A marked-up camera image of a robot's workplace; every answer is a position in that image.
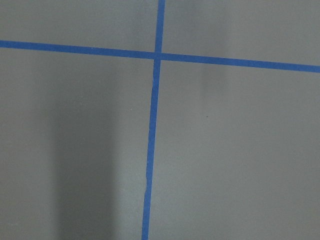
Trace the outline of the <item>blue tape line lengthwise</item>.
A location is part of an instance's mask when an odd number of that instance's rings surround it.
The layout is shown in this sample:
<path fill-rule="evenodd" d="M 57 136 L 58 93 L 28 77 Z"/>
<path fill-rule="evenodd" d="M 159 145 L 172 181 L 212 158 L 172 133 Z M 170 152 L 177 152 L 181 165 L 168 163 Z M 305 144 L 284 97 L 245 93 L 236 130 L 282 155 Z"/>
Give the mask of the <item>blue tape line lengthwise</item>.
<path fill-rule="evenodd" d="M 159 99 L 159 86 L 161 75 L 161 54 L 163 45 L 163 31 L 164 31 L 164 18 L 165 18 L 165 5 L 164 0 L 159 0 L 157 5 L 157 19 L 155 29 L 155 45 L 152 71 L 152 89 L 150 98 L 150 113 L 149 113 L 149 129 L 148 129 L 148 145 L 145 169 L 145 192 L 143 199 L 143 215 L 141 227 L 141 239 L 147 240 L 149 238 L 150 229 L 150 214 L 151 214 L 151 201 L 152 201 L 152 186 L 153 186 L 153 168 L 154 168 L 154 154 L 156 143 L 156 128 L 157 128 L 157 113 L 158 113 L 158 99 Z"/>

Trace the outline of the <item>blue tape line crosswise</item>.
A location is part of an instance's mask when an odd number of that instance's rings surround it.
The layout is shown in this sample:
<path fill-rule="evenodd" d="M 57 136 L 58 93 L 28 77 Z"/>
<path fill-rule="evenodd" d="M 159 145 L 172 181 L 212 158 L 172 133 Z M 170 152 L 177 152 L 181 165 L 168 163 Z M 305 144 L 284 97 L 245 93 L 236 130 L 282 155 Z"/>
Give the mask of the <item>blue tape line crosswise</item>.
<path fill-rule="evenodd" d="M 1 40 L 1 48 L 319 73 L 318 65 Z"/>

